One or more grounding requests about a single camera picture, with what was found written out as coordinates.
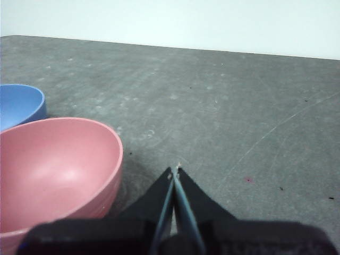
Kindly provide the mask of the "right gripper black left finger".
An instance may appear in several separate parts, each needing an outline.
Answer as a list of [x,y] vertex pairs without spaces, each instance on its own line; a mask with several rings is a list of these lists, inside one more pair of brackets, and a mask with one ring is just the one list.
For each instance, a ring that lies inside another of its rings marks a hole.
[[117,220],[133,234],[127,241],[130,254],[157,254],[161,241],[169,237],[173,190],[172,170],[168,167],[144,195],[118,215]]

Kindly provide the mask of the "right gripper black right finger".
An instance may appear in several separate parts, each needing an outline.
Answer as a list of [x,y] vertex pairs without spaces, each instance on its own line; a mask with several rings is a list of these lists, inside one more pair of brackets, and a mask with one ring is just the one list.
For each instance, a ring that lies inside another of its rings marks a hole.
[[174,187],[179,233],[189,238],[199,254],[220,254],[214,224],[236,217],[208,196],[181,167],[174,172]]

